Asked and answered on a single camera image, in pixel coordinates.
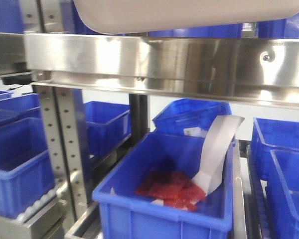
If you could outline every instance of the red packaged item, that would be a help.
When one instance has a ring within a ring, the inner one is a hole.
[[[206,193],[179,171],[151,171],[135,193],[164,200],[165,206],[186,211],[196,211],[195,203],[206,198]]]

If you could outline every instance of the screw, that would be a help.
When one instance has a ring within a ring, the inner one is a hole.
[[[263,60],[264,60],[264,61],[269,61],[269,60],[270,60],[270,56],[269,56],[269,55],[265,55],[265,56],[263,57]]]

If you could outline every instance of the white paper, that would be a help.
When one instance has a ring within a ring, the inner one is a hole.
[[[193,178],[207,195],[222,183],[227,149],[244,119],[233,115],[217,116],[207,133],[200,158],[200,169]]]
[[[205,138],[208,131],[201,129],[200,127],[185,128],[184,135]]]

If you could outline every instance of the white wall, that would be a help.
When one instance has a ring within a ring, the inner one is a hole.
[[[0,80],[1,90],[6,90],[14,87],[17,87],[17,85],[4,86]],[[15,92],[14,96],[19,96],[22,93],[32,92],[32,88],[31,86],[23,86],[19,89],[16,89],[14,92]],[[149,97],[150,129],[152,131],[155,129],[155,127],[151,120],[161,110],[163,110],[170,102],[176,99],[178,98],[160,97],[160,96]],[[88,102],[92,100],[128,104],[129,95],[127,93],[84,90],[83,101]],[[243,116],[246,118],[243,124],[238,129],[236,134],[236,137],[238,139],[243,139],[243,140],[251,140],[254,117],[299,121],[299,110],[295,110],[295,109],[274,108],[274,107],[265,107],[265,106],[248,105],[248,104],[231,104],[231,109],[234,115]]]

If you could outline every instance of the metal rail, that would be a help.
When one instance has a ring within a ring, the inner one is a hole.
[[[0,33],[0,76],[29,74],[22,34]]]
[[[58,87],[299,107],[299,40],[28,34]]]

